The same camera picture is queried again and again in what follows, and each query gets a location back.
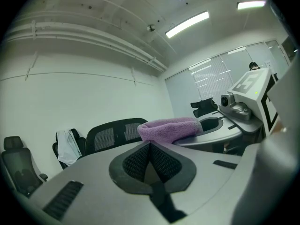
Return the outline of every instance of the pipe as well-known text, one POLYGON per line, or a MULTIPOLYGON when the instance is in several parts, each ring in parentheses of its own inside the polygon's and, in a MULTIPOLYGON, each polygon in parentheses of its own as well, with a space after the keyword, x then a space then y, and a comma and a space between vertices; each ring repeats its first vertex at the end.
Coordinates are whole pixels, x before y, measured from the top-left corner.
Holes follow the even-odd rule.
MULTIPOLYGON (((36 35, 62 35, 62 36, 72 36, 72 37, 78 37, 78 34, 75 33, 75 32, 66 32, 66 31, 36 31, 36 35)), ((139 57, 140 55, 138 53, 135 53, 133 51, 130 51, 120 45, 117 45, 117 44, 114 44, 112 42, 109 42, 109 41, 106 41, 102 38, 97 38, 97 37, 94 37, 94 36, 89 36, 89 35, 81 35, 82 38, 86 38, 86 39, 89 39, 89 40, 95 40, 95 41, 98 41, 100 43, 103 43, 103 44, 107 44, 109 46, 112 46, 112 47, 115 47, 119 50, 122 50, 124 52, 127 52, 135 57, 139 57)))
MULTIPOLYGON (((112 4, 112 5, 114 5, 114 6, 116 6, 116 7, 118 7, 118 8, 120 8, 120 9, 122 9, 122 10, 124 10, 124 11, 126 11, 126 12, 128 12, 128 13, 130 13, 132 16, 134 16, 134 17, 136 17, 138 20, 140 20, 141 22, 143 22, 145 25, 147 25, 148 26, 148 24, 142 19, 142 18, 140 18, 138 15, 136 15, 136 14, 134 14, 133 12, 131 12, 130 10, 128 10, 128 9, 126 9, 126 8, 124 8, 124 7, 122 7, 122 6, 120 6, 120 5, 118 5, 118 4, 116 4, 116 3, 114 3, 114 2, 112 2, 112 1, 109 1, 109 0, 101 0, 101 1, 104 1, 104 2, 107 2, 107 3, 110 3, 110 4, 112 4)), ((158 36, 160 36, 167 44, 168 44, 168 46, 177 54, 177 52, 174 50, 174 48, 157 32, 157 31, 154 31, 158 36)))
MULTIPOLYGON (((25 35, 22 36, 22 37, 21 36, 18 36, 18 37, 14 36, 14 37, 15 38, 13 38, 13 39, 7 40, 7 42, 12 42, 12 41, 17 41, 17 40, 23 40, 23 39, 32 39, 32 34, 30 33, 28 35, 28 33, 25 33, 25 35)), ((92 42, 92 41, 88 41, 88 40, 84 40, 84 39, 73 38, 73 37, 55 36, 55 35, 47 35, 46 36, 46 35, 38 35, 38 34, 37 34, 36 38, 57 38, 57 39, 71 40, 71 41, 84 42, 84 43, 88 43, 88 44, 98 45, 98 46, 101 46, 101 47, 105 47, 105 48, 108 48, 108 49, 120 52, 120 53, 125 54, 125 55, 127 55, 129 57, 135 58, 135 59, 137 59, 137 60, 139 60, 139 61, 141 61, 141 62, 143 62, 145 64, 148 63, 146 60, 143 60, 143 59, 138 58, 136 56, 133 56, 133 55, 127 53, 127 52, 119 50, 118 48, 114 48, 114 47, 111 47, 109 45, 105 45, 105 44, 101 44, 101 43, 97 43, 97 42, 92 42)), ((158 71, 163 72, 163 70, 161 68, 159 68, 159 67, 157 67, 157 66, 155 66, 153 64, 149 64, 149 65, 151 67, 157 69, 158 71)))
POLYGON ((156 49, 154 49, 152 46, 150 46, 148 43, 146 43, 144 40, 140 39, 137 35, 113 24, 112 22, 109 22, 109 21, 106 21, 106 20, 103 20, 101 18, 98 18, 98 17, 94 17, 94 16, 90 16, 90 15, 85 15, 85 14, 81 14, 81 13, 75 13, 75 12, 64 12, 64 11, 39 11, 39 12, 31 12, 31 13, 27 13, 27 15, 30 15, 30 14, 40 14, 40 15, 33 15, 33 16, 29 16, 29 17, 25 17, 25 18, 20 18, 20 19, 16 19, 13 21, 13 23, 16 23, 16 22, 20 22, 20 21, 23 21, 23 20, 27 20, 27 19, 32 19, 32 18, 36 18, 36 17, 44 17, 44 16, 47 16, 45 15, 45 13, 54 13, 52 16, 73 16, 73 17, 77 17, 77 16, 83 16, 83 17, 88 17, 88 18, 91 18, 91 19, 95 19, 95 20, 98 20, 100 22, 103 22, 103 23, 107 23, 119 30, 122 30, 128 34, 130 34, 131 36, 133 36, 136 40, 138 40, 139 42, 143 43, 144 45, 146 45, 148 48, 150 48, 151 50, 153 50, 155 53, 157 53, 158 55, 160 55, 161 57, 163 57, 163 55, 161 55, 156 49))
MULTIPOLYGON (((87 33, 92 33, 92 34, 95 34, 95 35, 99 35, 99 36, 108 38, 108 39, 113 40, 117 43, 123 44, 124 46, 127 46, 127 47, 131 48, 132 50, 135 50, 138 53, 141 53, 143 56, 147 57, 149 60, 151 60, 153 58, 151 55, 149 55, 148 53, 146 53, 142 49, 132 45, 131 43, 126 42, 125 40, 123 40, 121 38, 118 38, 114 35, 111 35, 109 33, 106 33, 106 32, 103 32, 103 31, 100 31, 100 30, 97 30, 97 29, 94 29, 94 28, 90 28, 90 27, 86 27, 86 26, 82 26, 82 25, 71 24, 71 23, 63 23, 63 22, 37 22, 35 24, 35 27, 36 28, 41 28, 42 30, 44 30, 45 28, 60 28, 60 29, 71 29, 71 30, 79 30, 79 31, 87 32, 87 33)), ((24 30, 24 29, 31 29, 31 24, 15 27, 15 28, 9 30, 7 32, 7 34, 12 33, 12 32, 21 31, 21 30, 24 30)), ((113 46, 118 46, 118 45, 115 45, 115 44, 113 44, 109 41, 105 41, 105 43, 111 44, 113 46)), ((159 66, 163 67, 164 69, 167 69, 167 67, 165 65, 163 65, 161 62, 159 62, 157 59, 155 59, 154 62, 157 63, 159 66)))

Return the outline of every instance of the white robot part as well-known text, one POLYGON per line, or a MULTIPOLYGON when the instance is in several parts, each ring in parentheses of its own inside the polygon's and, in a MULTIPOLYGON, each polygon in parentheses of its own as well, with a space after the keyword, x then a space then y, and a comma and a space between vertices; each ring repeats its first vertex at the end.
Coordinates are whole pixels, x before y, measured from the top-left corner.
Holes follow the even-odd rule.
MULTIPOLYGON (((233 96, 237 104, 247 105, 252 114, 263 122, 265 134, 268 136, 278 120, 278 113, 267 95, 274 84, 275 79, 270 69, 248 71, 228 90, 229 94, 222 95, 221 98, 233 96)), ((220 110, 225 115, 230 112, 228 109, 230 108, 224 104, 220 105, 220 110)))

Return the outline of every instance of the white wall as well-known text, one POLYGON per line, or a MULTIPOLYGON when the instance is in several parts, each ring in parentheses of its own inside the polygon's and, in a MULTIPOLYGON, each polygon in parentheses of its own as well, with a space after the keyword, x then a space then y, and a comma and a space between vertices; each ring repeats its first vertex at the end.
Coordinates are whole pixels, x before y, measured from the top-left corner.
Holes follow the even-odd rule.
POLYGON ((288 36, 269 7, 249 10, 245 20, 228 19, 213 24, 207 21, 201 27, 188 29, 185 36, 181 38, 183 42, 176 40, 175 43, 181 48, 177 50, 182 54, 173 56, 169 69, 159 76, 160 79, 166 79, 199 61, 239 46, 272 39, 281 44, 288 36))
POLYGON ((76 128, 86 137, 93 127, 114 120, 173 117, 152 68, 93 45, 13 42, 3 51, 0 74, 0 150, 4 137, 20 136, 49 178, 62 170, 52 150, 60 129, 76 128), (35 50, 38 58, 25 81, 35 50))

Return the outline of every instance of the white cloth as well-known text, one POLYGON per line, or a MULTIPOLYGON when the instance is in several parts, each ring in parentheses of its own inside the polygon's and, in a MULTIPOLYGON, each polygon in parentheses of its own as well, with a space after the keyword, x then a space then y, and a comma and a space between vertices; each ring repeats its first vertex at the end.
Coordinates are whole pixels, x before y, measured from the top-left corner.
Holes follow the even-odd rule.
POLYGON ((81 156, 71 130, 57 132, 58 160, 70 166, 81 156))

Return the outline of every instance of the person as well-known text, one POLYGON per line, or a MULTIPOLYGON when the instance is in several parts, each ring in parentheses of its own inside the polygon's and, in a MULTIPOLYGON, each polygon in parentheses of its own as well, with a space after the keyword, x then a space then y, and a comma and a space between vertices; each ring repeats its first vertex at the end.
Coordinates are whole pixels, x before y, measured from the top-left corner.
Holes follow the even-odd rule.
POLYGON ((257 65, 257 63, 256 62, 250 62, 250 64, 249 64, 249 71, 253 71, 253 70, 258 70, 258 69, 260 69, 260 67, 257 65))

